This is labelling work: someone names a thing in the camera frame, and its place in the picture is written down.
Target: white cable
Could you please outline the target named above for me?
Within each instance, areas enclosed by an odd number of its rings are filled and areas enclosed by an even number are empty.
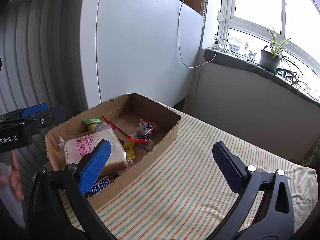
[[[205,63],[203,63],[203,64],[201,64],[201,65],[189,67],[189,66],[187,66],[187,65],[183,62],[182,55],[181,55],[181,50],[180,50],[180,13],[181,13],[181,9],[182,9],[182,5],[184,4],[184,1],[185,1],[185,0],[182,0],[181,6],[180,6],[180,10],[179,10],[179,15],[178,15],[178,46],[179,46],[180,58],[181,58],[182,63],[183,63],[187,68],[200,67],[200,66],[202,66],[202,65],[204,65],[204,64],[207,64],[207,63],[211,62],[211,61],[216,57],[216,55],[217,55],[217,49],[214,48],[215,51],[216,51],[216,53],[214,54],[214,57],[213,57],[210,61],[205,62]]]

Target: plant pot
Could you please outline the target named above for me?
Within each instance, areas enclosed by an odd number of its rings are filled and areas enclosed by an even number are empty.
[[[280,65],[281,58],[279,57],[272,58],[272,57],[273,57],[272,53],[265,50],[261,50],[261,59],[259,62],[259,66],[273,74],[276,74],[276,69]]]

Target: silver bolt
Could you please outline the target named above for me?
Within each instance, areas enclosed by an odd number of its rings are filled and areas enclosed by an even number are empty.
[[[255,166],[253,166],[253,165],[249,165],[247,167],[247,169],[248,169],[248,171],[251,171],[251,172],[255,172],[257,170],[257,168]]]
[[[39,172],[40,174],[45,173],[45,167],[40,168],[40,169],[38,170],[38,172]]]
[[[281,170],[281,169],[277,170],[277,172],[278,172],[278,174],[279,174],[280,176],[283,176],[283,175],[284,175],[284,171]]]
[[[76,169],[76,167],[77,167],[77,165],[75,165],[74,163],[72,163],[72,164],[70,164],[70,165],[68,166],[68,170],[69,170],[69,171],[74,171],[74,170]]]

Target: striped tablecloth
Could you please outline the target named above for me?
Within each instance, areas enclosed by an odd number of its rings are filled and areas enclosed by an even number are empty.
[[[293,200],[295,230],[304,223],[318,201],[315,170],[174,111],[182,117],[176,140],[125,190],[97,210],[118,239],[205,239],[238,196],[231,192],[212,158],[212,145],[217,141],[259,171],[283,169]],[[62,197],[71,222],[81,229],[64,193]],[[261,198],[259,193],[241,229],[250,225]]]

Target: human hand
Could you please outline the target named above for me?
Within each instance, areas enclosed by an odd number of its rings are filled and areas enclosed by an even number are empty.
[[[18,200],[22,201],[24,200],[24,195],[20,180],[18,160],[16,153],[14,151],[12,151],[11,153],[12,172],[9,176],[9,179],[3,173],[0,172],[0,187],[7,186],[9,184],[14,192],[15,197]]]

